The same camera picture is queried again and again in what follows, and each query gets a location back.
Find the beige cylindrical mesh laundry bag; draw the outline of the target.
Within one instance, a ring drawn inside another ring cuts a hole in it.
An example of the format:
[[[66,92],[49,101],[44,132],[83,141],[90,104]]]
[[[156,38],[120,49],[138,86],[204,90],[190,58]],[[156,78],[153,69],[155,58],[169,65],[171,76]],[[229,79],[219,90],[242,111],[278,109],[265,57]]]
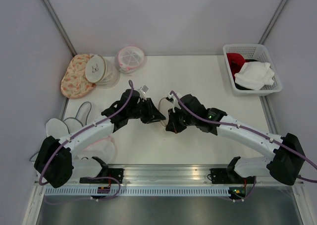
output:
[[[85,77],[88,82],[100,88],[111,88],[120,79],[120,72],[114,64],[101,55],[93,55],[87,62]]]

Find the white bra in basket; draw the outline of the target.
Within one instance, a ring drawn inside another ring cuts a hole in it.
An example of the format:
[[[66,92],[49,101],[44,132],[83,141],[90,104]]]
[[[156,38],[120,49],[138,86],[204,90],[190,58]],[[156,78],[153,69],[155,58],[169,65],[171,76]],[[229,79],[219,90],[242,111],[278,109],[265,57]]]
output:
[[[272,86],[275,73],[270,66],[269,62],[246,62],[235,73],[235,83],[250,90],[260,90],[265,85]]]

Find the white plastic basket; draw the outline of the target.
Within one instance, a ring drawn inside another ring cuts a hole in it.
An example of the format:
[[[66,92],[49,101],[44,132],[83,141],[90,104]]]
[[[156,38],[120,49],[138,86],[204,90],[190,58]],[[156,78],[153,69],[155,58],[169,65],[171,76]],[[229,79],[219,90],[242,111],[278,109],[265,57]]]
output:
[[[245,60],[258,61],[258,62],[268,62],[270,63],[270,68],[274,71],[273,85],[264,85],[260,90],[240,90],[235,86],[235,80],[231,73],[229,60],[227,54],[240,54]],[[233,89],[233,94],[235,96],[244,95],[256,95],[256,96],[266,96],[271,93],[277,93],[282,90],[282,83],[277,75],[274,63],[269,55],[267,48],[261,44],[227,44],[223,46],[223,54],[225,58],[225,63],[227,71],[229,74],[230,83]]]

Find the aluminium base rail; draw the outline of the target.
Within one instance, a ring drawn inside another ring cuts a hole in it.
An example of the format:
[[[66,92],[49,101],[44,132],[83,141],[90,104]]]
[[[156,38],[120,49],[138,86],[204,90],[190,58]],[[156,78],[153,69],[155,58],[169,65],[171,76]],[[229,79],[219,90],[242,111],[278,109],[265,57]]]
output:
[[[42,183],[59,188],[71,183],[80,184],[116,184],[112,179],[124,184],[247,184],[254,182],[254,177],[230,177],[224,165],[91,165],[88,160],[75,167],[68,166],[61,171],[46,170]]]

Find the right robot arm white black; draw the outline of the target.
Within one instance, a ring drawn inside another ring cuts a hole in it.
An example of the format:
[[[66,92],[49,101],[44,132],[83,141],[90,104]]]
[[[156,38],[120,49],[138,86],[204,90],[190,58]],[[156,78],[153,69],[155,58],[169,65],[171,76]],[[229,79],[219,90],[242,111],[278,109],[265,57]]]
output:
[[[166,99],[173,104],[168,111],[166,131],[180,133],[195,126],[234,140],[261,154],[261,157],[234,157],[224,169],[229,183],[240,183],[256,176],[268,176],[285,185],[294,185],[304,164],[304,151],[297,136],[271,134],[251,128],[217,108],[206,108],[191,94],[178,97],[169,94]]]

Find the pink trimmed mesh laundry bag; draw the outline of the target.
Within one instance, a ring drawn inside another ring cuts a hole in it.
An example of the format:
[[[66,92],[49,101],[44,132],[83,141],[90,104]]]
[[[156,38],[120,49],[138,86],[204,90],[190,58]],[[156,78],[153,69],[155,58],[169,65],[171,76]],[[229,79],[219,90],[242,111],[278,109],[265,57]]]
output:
[[[145,62],[146,55],[140,48],[127,46],[116,54],[114,64],[121,73],[129,74],[138,70]]]

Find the red garment in basket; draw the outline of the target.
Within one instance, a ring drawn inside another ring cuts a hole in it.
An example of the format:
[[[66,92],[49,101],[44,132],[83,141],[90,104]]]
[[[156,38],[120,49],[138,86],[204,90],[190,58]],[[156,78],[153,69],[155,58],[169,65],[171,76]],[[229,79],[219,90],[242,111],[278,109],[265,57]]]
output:
[[[246,60],[238,53],[227,53],[226,56],[231,73],[234,76],[236,73],[240,72],[242,66],[246,63]]]

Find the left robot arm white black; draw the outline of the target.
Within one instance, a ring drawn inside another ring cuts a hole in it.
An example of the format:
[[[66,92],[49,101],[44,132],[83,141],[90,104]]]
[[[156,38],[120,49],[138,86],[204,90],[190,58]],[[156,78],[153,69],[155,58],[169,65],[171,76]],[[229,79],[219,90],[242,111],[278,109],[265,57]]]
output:
[[[140,119],[143,124],[165,120],[151,98],[127,89],[120,100],[102,111],[101,116],[81,129],[61,138],[48,136],[42,142],[34,168],[39,174],[39,184],[59,188],[69,181],[75,168],[75,157],[96,141],[115,133],[130,119]]]

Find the beige round mesh laundry bag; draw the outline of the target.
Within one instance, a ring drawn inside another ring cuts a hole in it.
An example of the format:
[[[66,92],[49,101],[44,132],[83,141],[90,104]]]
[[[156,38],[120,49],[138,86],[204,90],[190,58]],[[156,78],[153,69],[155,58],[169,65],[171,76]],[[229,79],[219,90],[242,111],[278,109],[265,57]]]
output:
[[[161,98],[158,103],[158,110],[161,114],[165,116],[164,120],[161,120],[160,123],[163,127],[166,127],[169,120],[168,110],[173,108],[173,104],[167,98]]]

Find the white grey-trimmed mesh laundry bag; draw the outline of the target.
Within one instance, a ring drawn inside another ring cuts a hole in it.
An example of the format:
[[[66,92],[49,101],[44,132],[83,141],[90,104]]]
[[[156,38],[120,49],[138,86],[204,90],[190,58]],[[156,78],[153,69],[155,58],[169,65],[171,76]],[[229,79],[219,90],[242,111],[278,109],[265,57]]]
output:
[[[91,102],[84,102],[79,107],[76,116],[64,120],[51,118],[46,123],[46,135],[59,139],[81,129],[88,123],[88,117],[92,110]],[[110,163],[116,154],[116,146],[111,136],[103,136],[99,140],[85,146],[75,156],[75,159],[89,159],[92,156],[100,157],[104,162]]]

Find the floral peach laundry bag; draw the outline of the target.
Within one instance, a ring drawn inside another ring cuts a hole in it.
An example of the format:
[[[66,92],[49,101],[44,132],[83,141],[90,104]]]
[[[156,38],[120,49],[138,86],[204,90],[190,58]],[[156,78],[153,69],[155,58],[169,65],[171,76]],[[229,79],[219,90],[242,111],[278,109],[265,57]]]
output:
[[[66,98],[78,99],[96,88],[96,84],[89,82],[85,76],[86,65],[91,56],[79,54],[70,61],[60,86],[61,92]]]

